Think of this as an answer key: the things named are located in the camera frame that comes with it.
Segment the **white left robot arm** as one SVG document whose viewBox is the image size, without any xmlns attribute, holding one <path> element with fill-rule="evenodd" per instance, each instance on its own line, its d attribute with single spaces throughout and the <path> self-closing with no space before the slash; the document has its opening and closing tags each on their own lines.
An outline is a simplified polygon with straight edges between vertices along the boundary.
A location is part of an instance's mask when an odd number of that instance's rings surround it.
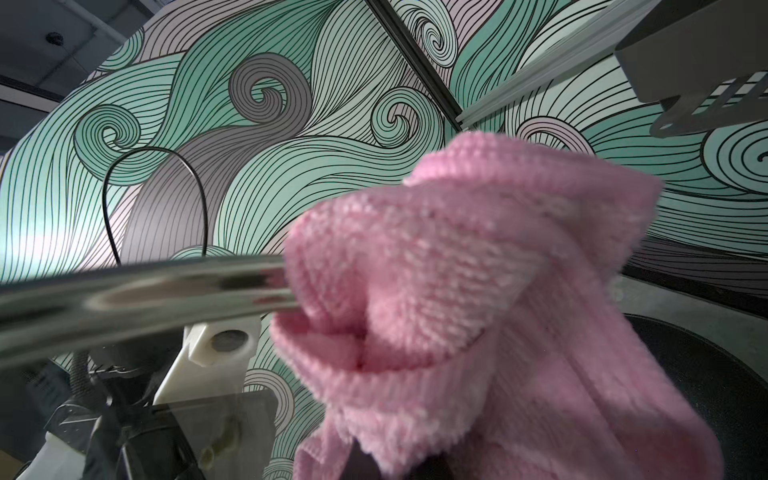
<svg viewBox="0 0 768 480">
<path fill-rule="evenodd" d="M 201 479 L 170 407 L 154 395 L 182 345 L 173 330 L 73 354 L 71 395 L 19 479 Z"/>
</svg>

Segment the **black frying pan with lid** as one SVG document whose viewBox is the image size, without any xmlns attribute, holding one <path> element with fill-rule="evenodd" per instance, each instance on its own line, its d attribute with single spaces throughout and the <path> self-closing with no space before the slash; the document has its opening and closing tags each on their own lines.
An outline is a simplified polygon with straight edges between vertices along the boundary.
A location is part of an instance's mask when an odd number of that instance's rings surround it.
<svg viewBox="0 0 768 480">
<path fill-rule="evenodd" d="M 710 340 L 661 320 L 625 318 L 694 410 L 710 425 L 726 479 L 767 477 L 767 382 Z"/>
</svg>

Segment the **black wall shelf tray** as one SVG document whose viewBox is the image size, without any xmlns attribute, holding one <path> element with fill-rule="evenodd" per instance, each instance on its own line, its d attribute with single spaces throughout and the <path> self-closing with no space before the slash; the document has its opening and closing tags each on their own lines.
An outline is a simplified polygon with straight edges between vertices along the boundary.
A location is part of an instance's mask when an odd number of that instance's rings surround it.
<svg viewBox="0 0 768 480">
<path fill-rule="evenodd" d="M 701 133 L 767 117 L 767 4 L 661 1 L 616 46 L 637 99 L 657 103 L 652 136 Z"/>
</svg>

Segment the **pink cloth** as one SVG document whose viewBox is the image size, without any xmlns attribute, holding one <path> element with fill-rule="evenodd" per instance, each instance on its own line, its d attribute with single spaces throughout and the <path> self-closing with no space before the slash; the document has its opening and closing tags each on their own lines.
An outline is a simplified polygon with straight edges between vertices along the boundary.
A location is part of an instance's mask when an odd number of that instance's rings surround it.
<svg viewBox="0 0 768 480">
<path fill-rule="evenodd" d="M 707 423 L 609 293 L 663 189 L 652 175 L 468 132 L 397 186 L 305 212 L 284 243 L 300 308 L 275 350 L 325 408 L 297 479 L 354 449 L 385 479 L 720 479 Z"/>
</svg>

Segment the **black frame post left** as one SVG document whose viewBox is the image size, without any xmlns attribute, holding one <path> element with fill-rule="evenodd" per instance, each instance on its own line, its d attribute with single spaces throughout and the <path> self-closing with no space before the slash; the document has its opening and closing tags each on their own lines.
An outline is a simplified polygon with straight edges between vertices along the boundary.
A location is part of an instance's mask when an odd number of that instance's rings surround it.
<svg viewBox="0 0 768 480">
<path fill-rule="evenodd" d="M 368 8 L 374 14 L 380 25 L 388 34 L 397 49 L 405 58 L 408 65 L 422 81 L 427 91 L 435 99 L 439 110 L 455 132 L 462 130 L 457 117 L 462 109 L 446 87 L 438 73 L 427 60 L 424 52 L 407 29 L 405 23 L 397 15 L 393 6 L 385 0 L 366 0 Z"/>
</svg>

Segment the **glass frying pan lid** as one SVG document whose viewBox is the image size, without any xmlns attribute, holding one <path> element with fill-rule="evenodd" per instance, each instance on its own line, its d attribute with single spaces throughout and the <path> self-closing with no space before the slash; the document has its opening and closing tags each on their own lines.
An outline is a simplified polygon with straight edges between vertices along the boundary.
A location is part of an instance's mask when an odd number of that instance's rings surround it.
<svg viewBox="0 0 768 480">
<path fill-rule="evenodd" d="M 203 258 L 132 265 L 5 286 L 1 369 L 38 372 L 43 413 L 38 450 L 53 411 L 70 395 L 74 353 L 250 315 L 263 319 L 297 300 L 278 256 Z M 204 476 L 259 479 L 292 406 L 287 384 L 249 367 L 234 395 L 169 404 Z"/>
</svg>

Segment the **aluminium rail back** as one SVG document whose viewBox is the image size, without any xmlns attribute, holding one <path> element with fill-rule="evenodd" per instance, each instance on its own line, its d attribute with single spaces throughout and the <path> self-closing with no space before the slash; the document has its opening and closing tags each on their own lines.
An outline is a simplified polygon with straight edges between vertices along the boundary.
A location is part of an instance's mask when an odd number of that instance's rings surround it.
<svg viewBox="0 0 768 480">
<path fill-rule="evenodd" d="M 582 1 L 585 10 L 573 16 L 558 40 L 549 37 L 535 45 L 543 50 L 525 61 L 507 80 L 494 87 L 458 116 L 467 129 L 498 109 L 542 86 L 560 81 L 611 54 L 658 4 L 656 1 Z"/>
</svg>

